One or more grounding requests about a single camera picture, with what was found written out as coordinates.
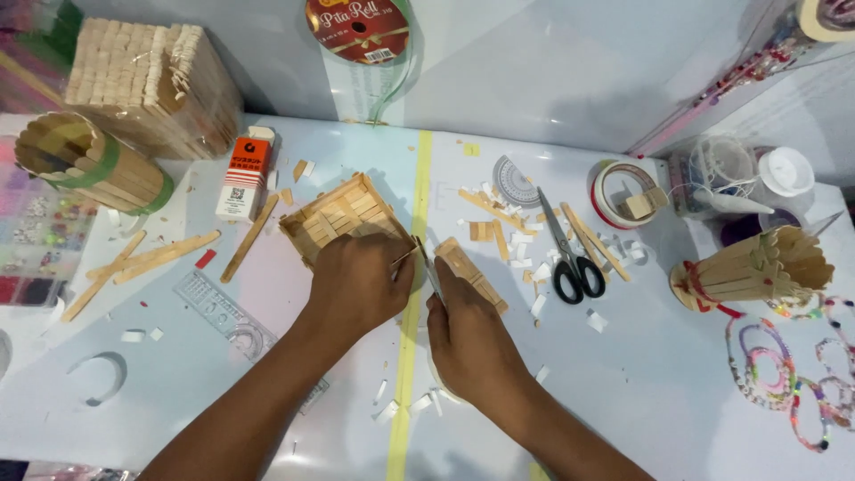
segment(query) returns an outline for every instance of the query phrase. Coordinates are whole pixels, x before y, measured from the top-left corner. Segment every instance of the bundle of popsicle sticks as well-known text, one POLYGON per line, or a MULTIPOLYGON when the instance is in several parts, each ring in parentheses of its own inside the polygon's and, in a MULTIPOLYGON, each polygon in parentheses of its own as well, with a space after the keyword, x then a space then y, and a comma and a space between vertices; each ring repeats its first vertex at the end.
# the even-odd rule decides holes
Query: bundle of popsicle sticks
POLYGON ((157 164, 70 112, 29 122, 15 142, 15 158, 57 187, 135 215, 159 209, 173 191, 157 164))
POLYGON ((167 246, 159 247, 148 252, 138 254, 131 257, 133 250, 137 248, 140 242, 145 237, 145 231, 140 230, 125 246, 124 249, 113 259, 108 265, 86 272, 86 278, 92 279, 92 285, 78 297, 74 303, 62 314, 60 319, 64 322, 71 322, 80 311, 89 304, 89 301, 95 297, 95 294, 101 290, 104 284, 114 274, 118 274, 113 279, 114 284, 121 284, 130 281, 136 276, 141 276, 144 273, 153 270, 161 265, 176 260, 177 258, 195 251, 201 246, 205 246, 210 242, 220 237, 219 230, 212 230, 206 235, 194 235, 179 242, 174 242, 167 246))
POLYGON ((89 18, 66 105, 152 157, 214 158, 238 135, 243 101, 201 27, 89 18))
POLYGON ((725 247, 687 269, 686 291, 709 302, 809 297, 831 282, 819 240, 784 226, 725 247))

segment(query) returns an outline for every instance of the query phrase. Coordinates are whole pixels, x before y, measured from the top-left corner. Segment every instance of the hand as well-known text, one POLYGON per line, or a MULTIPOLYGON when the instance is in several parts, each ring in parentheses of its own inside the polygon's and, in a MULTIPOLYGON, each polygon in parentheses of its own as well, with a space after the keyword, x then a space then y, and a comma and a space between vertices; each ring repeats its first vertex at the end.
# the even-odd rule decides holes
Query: hand
POLYGON ((449 389, 491 417, 510 390, 526 389, 534 379, 496 308, 442 258, 434 263, 445 307, 436 294, 427 300, 433 363, 449 389))
POLYGON ((341 235, 318 253, 304 313, 351 344, 401 312, 410 298, 415 256, 403 239, 384 234, 341 235))

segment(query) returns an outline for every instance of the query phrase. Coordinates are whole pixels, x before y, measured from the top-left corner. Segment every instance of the barcode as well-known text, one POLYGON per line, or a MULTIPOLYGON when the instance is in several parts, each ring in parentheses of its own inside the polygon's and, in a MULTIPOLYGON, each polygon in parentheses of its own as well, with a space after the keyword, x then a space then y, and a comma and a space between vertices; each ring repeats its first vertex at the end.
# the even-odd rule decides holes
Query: barcode
POLYGON ((370 51, 365 54, 365 58, 367 58, 370 62, 379 62, 381 60, 386 60, 387 58, 394 58, 395 54, 392 53, 389 49, 380 49, 375 51, 370 51))

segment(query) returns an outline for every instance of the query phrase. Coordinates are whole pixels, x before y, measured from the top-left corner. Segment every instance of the tape roll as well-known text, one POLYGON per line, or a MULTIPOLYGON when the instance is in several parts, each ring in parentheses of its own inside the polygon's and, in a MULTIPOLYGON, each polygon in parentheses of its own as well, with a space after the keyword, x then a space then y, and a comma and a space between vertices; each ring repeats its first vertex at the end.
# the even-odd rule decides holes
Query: tape roll
POLYGON ((801 0, 797 12, 799 27, 818 42, 855 40, 855 22, 841 20, 826 0, 801 0))
POLYGON ((401 55, 410 40, 403 0, 308 0, 306 21, 321 45, 358 63, 383 63, 401 55))
POLYGON ((597 212, 600 218, 605 221, 605 223, 615 229, 630 230, 650 222, 653 219, 653 216, 656 215, 655 211, 639 219, 630 219, 622 216, 615 206, 605 198, 605 178, 615 173, 628 175, 635 179, 639 185, 641 185, 642 192, 647 192, 658 187, 656 181, 650 177, 650 174, 647 174, 647 172, 638 165, 629 162, 610 163, 605 166, 599 174, 597 174, 597 178, 594 179, 593 184, 591 184, 591 204, 593 204, 593 209, 597 212))

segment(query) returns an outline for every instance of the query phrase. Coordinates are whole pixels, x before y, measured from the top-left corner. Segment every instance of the person's left hand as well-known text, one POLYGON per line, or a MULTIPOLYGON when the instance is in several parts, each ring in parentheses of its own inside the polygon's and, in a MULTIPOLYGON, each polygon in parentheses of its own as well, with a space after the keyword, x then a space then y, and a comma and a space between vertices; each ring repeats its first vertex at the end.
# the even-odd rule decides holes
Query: person's left hand
POLYGON ((318 253, 304 314, 356 342, 407 306, 416 256, 392 263, 409 251, 408 242, 384 234, 337 237, 318 253))

